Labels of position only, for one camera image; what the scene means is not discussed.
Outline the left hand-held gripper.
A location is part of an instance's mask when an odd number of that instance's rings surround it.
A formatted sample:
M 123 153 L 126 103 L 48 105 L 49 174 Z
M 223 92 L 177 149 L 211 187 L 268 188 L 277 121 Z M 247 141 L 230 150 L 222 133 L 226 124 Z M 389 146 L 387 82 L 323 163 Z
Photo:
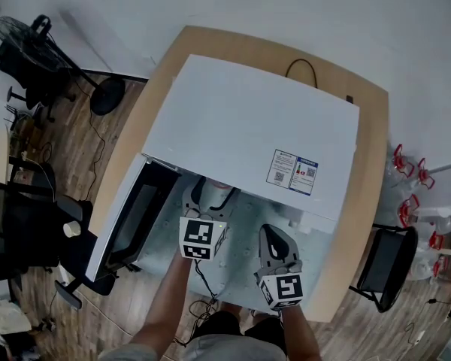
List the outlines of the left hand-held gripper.
M 179 248 L 187 259 L 212 261 L 226 239 L 227 222 L 213 217 L 230 217 L 241 191 L 233 187 L 219 207 L 210 207 L 210 216 L 200 214 L 200 199 L 206 177 L 201 176 L 183 192 L 185 215 L 179 222 Z

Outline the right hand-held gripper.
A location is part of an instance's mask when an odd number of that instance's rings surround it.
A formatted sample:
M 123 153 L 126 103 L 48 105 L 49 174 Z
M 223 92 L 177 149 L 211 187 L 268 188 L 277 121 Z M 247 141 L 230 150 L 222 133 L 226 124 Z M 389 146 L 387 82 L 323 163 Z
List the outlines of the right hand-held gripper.
M 271 257 L 290 263 L 270 268 Z M 272 311 L 279 311 L 298 305 L 304 293 L 301 285 L 302 261 L 298 260 L 295 240 L 282 229 L 263 224 L 259 231 L 259 258 L 262 268 L 254 276 L 267 306 Z

